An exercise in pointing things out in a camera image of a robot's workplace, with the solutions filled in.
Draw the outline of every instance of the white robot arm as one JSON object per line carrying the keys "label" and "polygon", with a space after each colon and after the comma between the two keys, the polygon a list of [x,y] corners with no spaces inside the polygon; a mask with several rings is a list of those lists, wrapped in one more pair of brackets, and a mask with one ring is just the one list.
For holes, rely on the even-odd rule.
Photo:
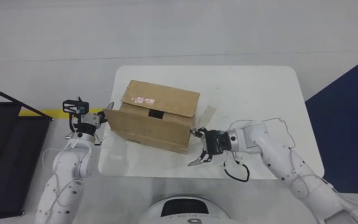
{"label": "white robot arm", "polygon": [[204,148],[198,160],[189,165],[210,162],[212,155],[224,150],[259,153],[265,166],[304,203],[318,224],[358,223],[357,205],[343,199],[288,146],[273,141],[264,122],[249,122],[226,132],[201,128],[193,134],[202,139]]}
{"label": "white robot arm", "polygon": [[83,194],[83,178],[91,175],[95,156],[96,129],[107,121],[102,112],[88,113],[88,103],[67,100],[63,110],[70,114],[72,134],[64,150],[59,152],[53,162],[54,175],[46,183],[44,192],[36,210],[36,224],[71,224],[76,216]]}

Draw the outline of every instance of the gray floor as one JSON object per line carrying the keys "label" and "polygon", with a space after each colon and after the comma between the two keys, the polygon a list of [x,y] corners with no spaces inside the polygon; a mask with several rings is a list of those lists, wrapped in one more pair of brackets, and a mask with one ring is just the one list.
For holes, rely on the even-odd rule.
{"label": "gray floor", "polygon": [[[278,65],[296,71],[308,99],[357,64],[357,6],[354,0],[2,1],[0,90],[39,109],[59,109],[78,95],[100,108],[123,65]],[[62,148],[68,131],[67,121],[53,122],[44,148]],[[45,164],[53,158],[46,155]],[[32,223],[50,176],[39,163],[25,217],[0,223]],[[153,202],[174,194],[210,199],[243,223],[314,223],[276,181],[98,171],[86,179],[74,223],[136,223]]]}

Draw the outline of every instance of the cardboard box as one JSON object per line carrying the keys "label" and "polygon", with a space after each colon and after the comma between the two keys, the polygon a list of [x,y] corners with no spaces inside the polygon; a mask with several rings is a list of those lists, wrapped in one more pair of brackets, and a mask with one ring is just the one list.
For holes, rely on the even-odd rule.
{"label": "cardboard box", "polygon": [[130,81],[119,110],[105,110],[111,130],[122,138],[187,153],[199,93]]}

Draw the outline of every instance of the black logo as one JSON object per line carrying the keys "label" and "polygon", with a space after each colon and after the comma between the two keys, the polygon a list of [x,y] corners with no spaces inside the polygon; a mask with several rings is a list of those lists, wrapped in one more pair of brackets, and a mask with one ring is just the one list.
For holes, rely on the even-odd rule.
{"label": "black logo", "polygon": [[199,218],[191,218],[191,219],[188,219],[188,223],[190,223],[190,224],[202,224],[202,221]]}

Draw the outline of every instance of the yellow floor stripe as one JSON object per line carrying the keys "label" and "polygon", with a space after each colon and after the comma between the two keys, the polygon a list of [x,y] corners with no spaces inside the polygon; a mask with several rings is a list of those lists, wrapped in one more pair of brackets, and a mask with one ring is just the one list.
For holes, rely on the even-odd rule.
{"label": "yellow floor stripe", "polygon": [[[103,110],[103,108],[90,108],[90,113],[96,113]],[[45,109],[40,110],[42,113],[47,114],[50,117],[53,117],[55,119],[68,119],[68,113],[65,113],[62,111],[62,109]],[[37,113],[32,112],[31,110],[22,109],[20,111],[19,116],[39,116]]]}

